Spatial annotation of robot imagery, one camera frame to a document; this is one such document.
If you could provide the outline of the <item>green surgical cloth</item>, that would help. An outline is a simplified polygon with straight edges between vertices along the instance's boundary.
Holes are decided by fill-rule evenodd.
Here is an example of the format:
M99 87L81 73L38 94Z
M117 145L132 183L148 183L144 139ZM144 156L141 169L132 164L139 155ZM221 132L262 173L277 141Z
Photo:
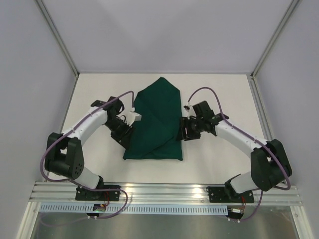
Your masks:
M182 161L181 141L176 140L182 117L180 90L160 77L137 93L134 107L142 119L133 123L130 146L123 159Z

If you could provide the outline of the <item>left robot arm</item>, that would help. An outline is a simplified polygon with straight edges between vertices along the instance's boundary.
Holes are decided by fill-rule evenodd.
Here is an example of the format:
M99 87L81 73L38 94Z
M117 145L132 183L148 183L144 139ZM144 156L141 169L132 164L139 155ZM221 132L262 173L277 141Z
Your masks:
M124 110L120 99L110 97L107 102L96 100L89 112L68 132L52 133L48 137L48 153L44 159L44 169L87 188L87 194L94 200L103 197L103 178L85 167L83 145L101 126L106 126L111 138L124 149L130 146L133 126L121 119Z

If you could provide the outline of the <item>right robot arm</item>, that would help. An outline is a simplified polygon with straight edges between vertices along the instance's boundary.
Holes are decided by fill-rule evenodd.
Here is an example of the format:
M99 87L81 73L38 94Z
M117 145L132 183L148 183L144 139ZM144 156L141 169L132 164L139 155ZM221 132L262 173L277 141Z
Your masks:
M239 174L224 184L227 200L235 202L243 193L254 190L267 192L279 188L292 175L283 144L277 140L253 137L233 124L223 113L215 114L207 101L186 105L187 116L180 118L178 141L200 139L202 132L222 138L250 158L250 171Z

